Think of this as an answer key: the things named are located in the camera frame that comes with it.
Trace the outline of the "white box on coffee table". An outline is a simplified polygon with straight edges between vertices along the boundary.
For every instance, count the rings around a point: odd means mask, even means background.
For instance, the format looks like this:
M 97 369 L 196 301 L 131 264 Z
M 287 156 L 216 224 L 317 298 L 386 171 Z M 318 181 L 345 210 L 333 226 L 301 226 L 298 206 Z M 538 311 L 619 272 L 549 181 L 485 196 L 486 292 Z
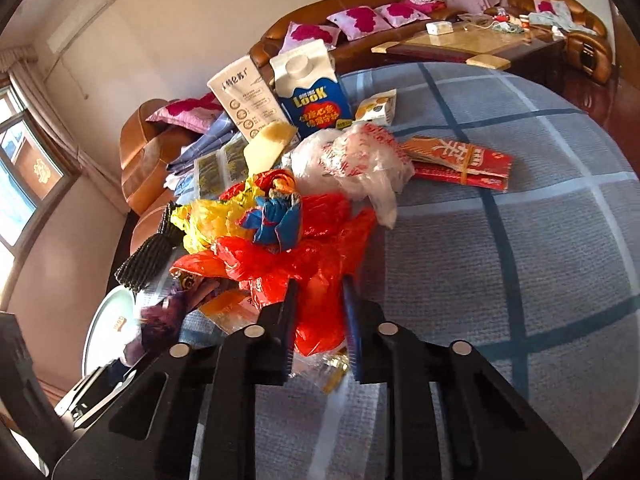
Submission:
M 454 25 L 450 21 L 428 22 L 425 30 L 430 36 L 444 36 L 454 32 Z

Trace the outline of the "yellow sponge block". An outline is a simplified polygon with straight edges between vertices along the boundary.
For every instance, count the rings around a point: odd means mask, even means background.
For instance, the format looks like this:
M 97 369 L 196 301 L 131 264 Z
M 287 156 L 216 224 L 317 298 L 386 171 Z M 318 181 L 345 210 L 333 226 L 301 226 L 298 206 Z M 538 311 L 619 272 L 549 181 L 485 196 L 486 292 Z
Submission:
M 270 170 L 296 137 L 297 129 L 288 122 L 270 122 L 244 148 L 250 176 Z

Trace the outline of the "white printed plastic bag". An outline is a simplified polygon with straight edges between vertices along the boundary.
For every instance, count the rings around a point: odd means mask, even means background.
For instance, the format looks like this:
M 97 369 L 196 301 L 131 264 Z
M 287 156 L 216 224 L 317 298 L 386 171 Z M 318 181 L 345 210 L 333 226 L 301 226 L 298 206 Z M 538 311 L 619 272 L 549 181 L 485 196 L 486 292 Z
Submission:
M 322 129 L 300 142 L 290 161 L 299 192 L 340 192 L 354 202 L 368 200 L 387 229 L 397 220 L 397 195 L 414 175 L 392 133 L 372 122 Z

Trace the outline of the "orange red plastic bag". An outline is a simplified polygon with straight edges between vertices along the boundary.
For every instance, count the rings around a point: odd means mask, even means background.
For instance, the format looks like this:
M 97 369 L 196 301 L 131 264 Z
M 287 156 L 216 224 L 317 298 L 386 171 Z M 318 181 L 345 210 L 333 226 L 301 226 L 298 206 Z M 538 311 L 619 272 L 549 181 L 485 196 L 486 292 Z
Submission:
M 288 169 L 271 169 L 268 171 L 255 174 L 253 177 L 247 178 L 244 182 L 232 185 L 231 188 L 225 190 L 218 200 L 231 200 L 234 196 L 246 191 L 250 186 L 259 188 L 268 195 L 271 191 L 278 192 L 283 195 L 291 195 L 297 192 L 296 182 L 292 172 Z

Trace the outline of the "pink floral pillow middle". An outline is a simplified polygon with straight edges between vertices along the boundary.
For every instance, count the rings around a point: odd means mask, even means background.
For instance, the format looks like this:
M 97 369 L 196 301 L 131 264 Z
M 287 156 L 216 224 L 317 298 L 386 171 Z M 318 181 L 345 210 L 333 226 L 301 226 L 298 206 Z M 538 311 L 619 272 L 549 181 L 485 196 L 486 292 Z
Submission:
M 354 6 L 331 14 L 326 19 L 341 29 L 348 41 L 392 29 L 390 24 L 370 6 Z

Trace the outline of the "yellow plastic bag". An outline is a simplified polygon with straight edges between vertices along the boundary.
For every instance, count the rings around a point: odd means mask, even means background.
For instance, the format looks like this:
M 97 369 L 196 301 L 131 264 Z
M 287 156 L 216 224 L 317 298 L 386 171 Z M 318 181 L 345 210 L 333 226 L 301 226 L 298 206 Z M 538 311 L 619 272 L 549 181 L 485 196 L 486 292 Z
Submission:
M 182 244 L 189 254 L 211 248 L 221 237 L 253 238 L 255 230 L 243 228 L 240 221 L 265 192 L 252 179 L 229 188 L 229 192 L 226 200 L 194 200 L 171 213 L 170 221 L 184 233 Z

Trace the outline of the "window with frame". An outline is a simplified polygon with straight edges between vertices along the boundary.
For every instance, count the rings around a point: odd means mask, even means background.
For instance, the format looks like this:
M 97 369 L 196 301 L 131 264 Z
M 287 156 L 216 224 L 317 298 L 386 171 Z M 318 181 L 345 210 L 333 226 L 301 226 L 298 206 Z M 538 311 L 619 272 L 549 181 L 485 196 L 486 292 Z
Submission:
M 1 84 L 1 248 L 28 251 L 76 171 L 44 133 L 12 84 Z

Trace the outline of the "beige curtain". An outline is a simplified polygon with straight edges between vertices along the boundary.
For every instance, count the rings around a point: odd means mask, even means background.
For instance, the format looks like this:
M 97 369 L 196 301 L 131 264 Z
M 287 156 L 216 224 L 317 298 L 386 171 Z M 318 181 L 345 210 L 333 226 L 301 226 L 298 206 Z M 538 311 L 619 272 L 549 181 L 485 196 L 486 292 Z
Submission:
M 50 141 L 115 209 L 121 214 L 128 214 L 130 208 L 116 179 L 80 146 L 58 114 L 39 73 L 37 61 L 37 52 L 32 46 L 1 50 L 2 73 L 9 76 L 18 96 Z

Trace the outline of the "blue snack wrapper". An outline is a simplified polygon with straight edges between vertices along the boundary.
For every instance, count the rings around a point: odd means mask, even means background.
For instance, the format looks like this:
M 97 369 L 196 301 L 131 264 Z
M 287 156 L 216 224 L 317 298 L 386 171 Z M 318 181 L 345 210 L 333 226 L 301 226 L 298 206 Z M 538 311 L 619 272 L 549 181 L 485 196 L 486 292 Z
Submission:
M 243 214 L 239 225 L 254 231 L 254 244 L 276 246 L 284 252 L 297 244 L 301 221 L 300 196 L 291 194 L 257 197 L 256 206 Z

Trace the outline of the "red paper packet bundle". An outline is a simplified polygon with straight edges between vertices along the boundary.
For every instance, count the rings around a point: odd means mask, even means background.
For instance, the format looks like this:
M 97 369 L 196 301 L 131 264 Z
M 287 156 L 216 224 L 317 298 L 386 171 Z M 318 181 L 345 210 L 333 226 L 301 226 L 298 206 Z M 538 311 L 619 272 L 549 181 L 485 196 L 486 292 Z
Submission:
M 456 140 L 415 136 L 401 144 L 417 179 L 506 192 L 511 155 Z

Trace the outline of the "pink floral pillow on chaise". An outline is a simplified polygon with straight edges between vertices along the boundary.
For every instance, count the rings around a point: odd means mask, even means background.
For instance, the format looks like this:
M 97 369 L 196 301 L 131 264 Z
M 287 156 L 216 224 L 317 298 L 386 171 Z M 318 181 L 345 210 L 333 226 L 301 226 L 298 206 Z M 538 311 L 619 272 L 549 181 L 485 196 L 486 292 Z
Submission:
M 171 101 L 148 118 L 147 122 L 162 122 L 204 134 L 224 111 L 216 96 L 208 92 L 199 99 Z

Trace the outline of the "pink floral pillow right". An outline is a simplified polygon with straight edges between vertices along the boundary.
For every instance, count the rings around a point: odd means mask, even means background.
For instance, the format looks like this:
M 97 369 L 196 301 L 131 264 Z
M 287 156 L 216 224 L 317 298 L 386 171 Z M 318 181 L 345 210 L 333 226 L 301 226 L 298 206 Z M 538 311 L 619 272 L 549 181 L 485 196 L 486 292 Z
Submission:
M 399 28 L 414 22 L 429 21 L 430 17 L 418 9 L 405 2 L 393 2 L 383 4 L 375 8 L 384 20 L 393 28 Z

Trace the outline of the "blue Look milk carton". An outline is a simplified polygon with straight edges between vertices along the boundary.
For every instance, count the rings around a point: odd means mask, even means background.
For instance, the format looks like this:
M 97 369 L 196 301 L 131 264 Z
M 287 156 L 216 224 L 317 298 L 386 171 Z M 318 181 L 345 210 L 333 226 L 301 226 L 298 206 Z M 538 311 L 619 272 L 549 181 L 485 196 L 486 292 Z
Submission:
M 352 123 L 352 109 L 325 48 L 288 51 L 270 64 L 274 91 L 301 139 Z

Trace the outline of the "small yellow white box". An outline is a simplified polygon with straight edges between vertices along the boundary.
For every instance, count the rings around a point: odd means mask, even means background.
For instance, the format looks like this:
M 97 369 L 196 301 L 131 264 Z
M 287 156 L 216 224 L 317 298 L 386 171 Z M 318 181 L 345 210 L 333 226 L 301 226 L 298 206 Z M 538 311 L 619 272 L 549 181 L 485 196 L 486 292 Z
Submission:
M 392 89 L 370 96 L 360 102 L 355 122 L 370 122 L 378 126 L 393 125 L 396 112 L 397 90 Z

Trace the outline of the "folded blue bedsheets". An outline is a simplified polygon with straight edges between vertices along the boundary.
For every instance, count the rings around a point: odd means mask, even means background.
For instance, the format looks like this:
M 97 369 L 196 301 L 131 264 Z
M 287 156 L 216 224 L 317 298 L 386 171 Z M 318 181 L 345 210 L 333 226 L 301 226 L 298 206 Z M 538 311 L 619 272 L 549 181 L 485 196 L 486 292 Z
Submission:
M 180 205 L 186 203 L 195 193 L 194 164 L 203 156 L 219 150 L 228 143 L 238 129 L 226 112 L 222 112 L 209 126 L 206 133 L 180 152 L 180 155 L 167 165 L 168 175 L 165 186 L 174 193 L 174 201 Z

